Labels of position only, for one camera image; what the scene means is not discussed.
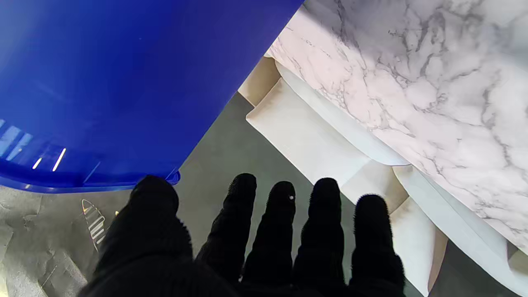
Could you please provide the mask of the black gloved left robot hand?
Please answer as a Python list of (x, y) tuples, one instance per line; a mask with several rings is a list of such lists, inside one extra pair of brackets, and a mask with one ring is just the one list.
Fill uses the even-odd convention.
[(249, 239), (257, 179), (234, 178), (205, 244), (193, 256), (177, 218), (179, 197), (161, 177), (132, 190), (104, 237), (91, 281), (80, 297), (403, 297), (403, 263), (394, 249), (388, 206), (376, 194), (355, 205), (351, 279), (344, 280), (342, 202), (337, 182), (318, 180), (309, 217), (292, 258), (295, 189), (270, 190), (252, 249)]

